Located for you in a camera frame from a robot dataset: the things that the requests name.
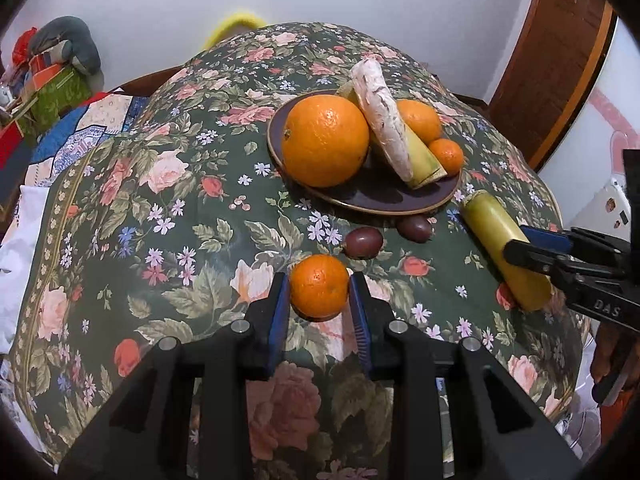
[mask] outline green floral tablecloth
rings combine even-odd
[[[265,134],[278,106],[338,88],[363,57],[382,64],[396,98],[433,105],[468,158],[427,244],[305,196],[270,159]],[[372,293],[429,336],[475,335],[553,416],[575,386],[581,320],[517,308],[458,215],[476,189],[520,223],[559,225],[518,150],[396,49],[327,23],[227,40],[162,86],[130,136],[100,145],[51,187],[12,349],[17,397],[58,462],[151,344],[212,334],[263,298],[274,272],[329,253],[363,270]],[[374,260],[340,254],[360,224],[383,229]],[[256,478],[386,478],[392,391],[363,377],[350,316],[309,323],[292,312],[286,349],[270,381],[247,386]],[[193,447],[197,427],[196,405]]]

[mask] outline white powdery baguette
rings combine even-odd
[[[380,63],[364,59],[351,69],[353,89],[386,160],[404,182],[414,177],[405,128],[395,99],[386,85]]]

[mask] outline plate rim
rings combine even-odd
[[[287,104],[289,104],[289,102],[293,101],[293,99],[305,98],[307,96],[311,96],[311,95],[315,95],[315,94],[328,95],[329,91],[337,92],[338,90],[339,90],[339,88],[335,88],[335,89],[334,88],[324,88],[324,89],[313,90],[311,92],[304,92],[303,94],[296,95],[292,99],[290,99],[289,101],[281,104],[278,108],[276,108],[276,111],[274,111],[274,113],[273,113],[273,117],[276,116],[276,114],[280,111],[281,108],[284,108]],[[276,151],[275,151],[275,149],[274,149],[274,147],[273,147],[273,145],[271,143],[271,125],[273,124],[273,117],[269,120],[269,124],[267,125],[267,147],[269,149],[269,153],[273,157],[273,160],[278,165],[278,168],[280,170],[282,170],[287,175],[287,177],[289,177],[291,180],[293,180],[296,184],[298,184],[299,186],[302,186],[304,189],[308,190],[308,192],[311,193],[312,195],[315,195],[318,198],[321,198],[321,199],[327,201],[330,204],[338,205],[338,206],[350,209],[352,211],[359,211],[359,212],[362,212],[362,213],[368,213],[368,214],[373,214],[373,215],[378,215],[378,216],[410,216],[410,215],[428,213],[428,212],[431,212],[431,211],[434,211],[434,210],[438,209],[439,207],[443,206],[444,204],[446,204],[447,202],[449,202],[451,200],[453,195],[456,193],[456,190],[458,190],[458,188],[460,186],[460,181],[462,180],[462,171],[458,172],[458,179],[456,181],[456,185],[453,187],[453,190],[451,191],[451,193],[449,195],[447,195],[446,198],[444,198],[440,202],[432,204],[430,206],[423,207],[423,208],[420,208],[420,209],[411,210],[411,211],[380,211],[378,209],[368,209],[366,207],[361,207],[361,206],[350,204],[348,202],[343,202],[342,200],[338,200],[337,198],[333,198],[331,196],[326,195],[325,193],[323,193],[322,191],[320,191],[319,189],[317,189],[315,187],[311,187],[311,186],[307,186],[305,184],[302,184],[301,182],[297,181],[289,173],[286,172],[286,170],[284,168],[284,163],[278,158],[278,155],[276,154]]]

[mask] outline tangerine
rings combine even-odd
[[[289,275],[290,298],[304,316],[324,319],[344,307],[349,273],[344,264],[328,254],[313,254],[298,263]]]
[[[450,176],[458,174],[465,165],[465,154],[453,140],[436,139],[429,144],[429,150]]]
[[[331,187],[360,169],[369,149],[369,125],[344,97],[314,95],[289,112],[282,139],[285,170],[312,187]]]
[[[442,123],[436,110],[425,103],[411,99],[400,99],[398,111],[402,120],[411,128],[426,145],[439,139],[442,134]]]

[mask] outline wooden door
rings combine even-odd
[[[568,129],[606,53],[605,0],[532,0],[489,114],[536,168]]]

